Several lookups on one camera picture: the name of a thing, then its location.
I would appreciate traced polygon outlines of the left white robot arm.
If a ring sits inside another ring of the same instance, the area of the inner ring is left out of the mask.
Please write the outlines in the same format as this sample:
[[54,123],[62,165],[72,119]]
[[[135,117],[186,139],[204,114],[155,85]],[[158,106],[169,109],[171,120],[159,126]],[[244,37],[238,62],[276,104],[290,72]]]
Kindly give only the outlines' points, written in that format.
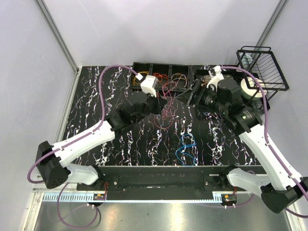
[[36,163],[46,188],[54,189],[66,183],[88,185],[95,191],[103,188],[105,176],[98,167],[73,164],[73,160],[128,133],[148,115],[161,114],[166,103],[160,95],[134,92],[89,129],[58,143],[42,142],[38,146]]

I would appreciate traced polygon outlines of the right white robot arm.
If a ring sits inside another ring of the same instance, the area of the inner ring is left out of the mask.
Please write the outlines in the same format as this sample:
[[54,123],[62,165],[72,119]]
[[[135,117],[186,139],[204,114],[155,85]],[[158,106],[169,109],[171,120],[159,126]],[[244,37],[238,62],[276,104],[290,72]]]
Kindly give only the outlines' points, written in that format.
[[226,126],[249,147],[267,174],[262,177],[236,166],[227,167],[218,179],[222,190],[238,187],[249,191],[277,214],[308,193],[307,177],[302,177],[270,143],[259,113],[243,104],[241,88],[234,79],[219,80],[216,86],[206,86],[197,79],[190,92],[187,104],[200,112],[221,115]]

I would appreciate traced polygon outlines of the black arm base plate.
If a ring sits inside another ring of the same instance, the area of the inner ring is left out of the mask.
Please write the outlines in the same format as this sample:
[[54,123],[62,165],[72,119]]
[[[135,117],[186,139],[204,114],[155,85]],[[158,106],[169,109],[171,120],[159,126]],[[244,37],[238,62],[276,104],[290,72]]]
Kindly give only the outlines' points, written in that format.
[[108,183],[108,201],[212,199],[212,192],[233,192],[224,166],[143,166],[98,168]]

